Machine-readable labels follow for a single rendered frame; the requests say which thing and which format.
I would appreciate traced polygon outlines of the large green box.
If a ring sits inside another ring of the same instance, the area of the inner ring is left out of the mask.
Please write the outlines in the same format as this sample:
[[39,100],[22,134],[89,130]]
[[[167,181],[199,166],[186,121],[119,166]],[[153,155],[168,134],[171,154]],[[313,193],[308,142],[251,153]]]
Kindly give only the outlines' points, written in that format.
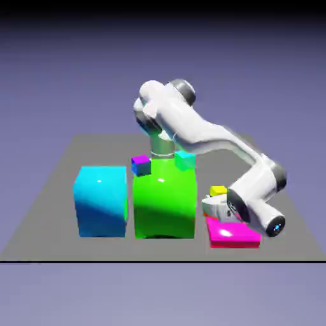
[[133,177],[132,197],[136,239],[195,238],[194,169],[182,171],[174,159],[152,159],[150,174]]

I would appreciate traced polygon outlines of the large magenta box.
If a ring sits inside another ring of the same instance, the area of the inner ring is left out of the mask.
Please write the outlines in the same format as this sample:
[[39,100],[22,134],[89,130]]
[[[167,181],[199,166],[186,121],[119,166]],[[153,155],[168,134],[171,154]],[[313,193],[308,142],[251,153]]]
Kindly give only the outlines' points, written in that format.
[[261,235],[241,222],[220,222],[206,216],[208,237],[212,248],[259,248]]

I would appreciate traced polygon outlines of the large cyan box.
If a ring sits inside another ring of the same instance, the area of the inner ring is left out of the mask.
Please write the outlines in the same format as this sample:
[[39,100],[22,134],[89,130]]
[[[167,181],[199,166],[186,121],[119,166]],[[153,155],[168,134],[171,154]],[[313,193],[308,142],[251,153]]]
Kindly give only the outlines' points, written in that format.
[[81,237],[124,237],[127,226],[127,168],[82,166],[73,185]]

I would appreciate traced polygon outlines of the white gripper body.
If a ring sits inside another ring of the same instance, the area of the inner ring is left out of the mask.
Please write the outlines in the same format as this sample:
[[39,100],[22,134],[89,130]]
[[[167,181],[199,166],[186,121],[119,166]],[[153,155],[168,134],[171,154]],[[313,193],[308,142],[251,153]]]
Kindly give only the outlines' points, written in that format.
[[202,210],[206,215],[219,220],[230,220],[232,217],[226,194],[207,196],[202,200]]

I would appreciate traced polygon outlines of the small purple cube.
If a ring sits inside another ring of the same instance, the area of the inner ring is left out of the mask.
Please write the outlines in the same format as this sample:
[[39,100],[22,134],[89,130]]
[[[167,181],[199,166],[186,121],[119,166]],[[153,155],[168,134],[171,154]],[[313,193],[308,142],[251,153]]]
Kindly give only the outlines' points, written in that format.
[[151,174],[151,160],[147,155],[139,155],[131,158],[132,172],[136,176],[146,176]]

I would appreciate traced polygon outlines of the small cyan cube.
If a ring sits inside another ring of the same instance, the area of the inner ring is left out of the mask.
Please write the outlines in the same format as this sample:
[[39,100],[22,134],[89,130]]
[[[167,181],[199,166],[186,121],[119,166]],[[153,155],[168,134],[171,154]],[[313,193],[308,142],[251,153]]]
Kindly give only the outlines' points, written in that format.
[[195,169],[196,155],[183,150],[174,153],[174,164],[180,171]]

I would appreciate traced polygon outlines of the small yellow cube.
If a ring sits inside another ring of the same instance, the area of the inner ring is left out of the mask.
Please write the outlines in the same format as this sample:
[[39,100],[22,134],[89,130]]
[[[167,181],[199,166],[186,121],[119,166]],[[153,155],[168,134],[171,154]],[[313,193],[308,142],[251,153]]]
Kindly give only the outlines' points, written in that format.
[[209,195],[211,197],[215,197],[218,195],[223,195],[227,193],[227,188],[223,185],[220,186],[211,186],[210,187],[210,191],[209,191]]

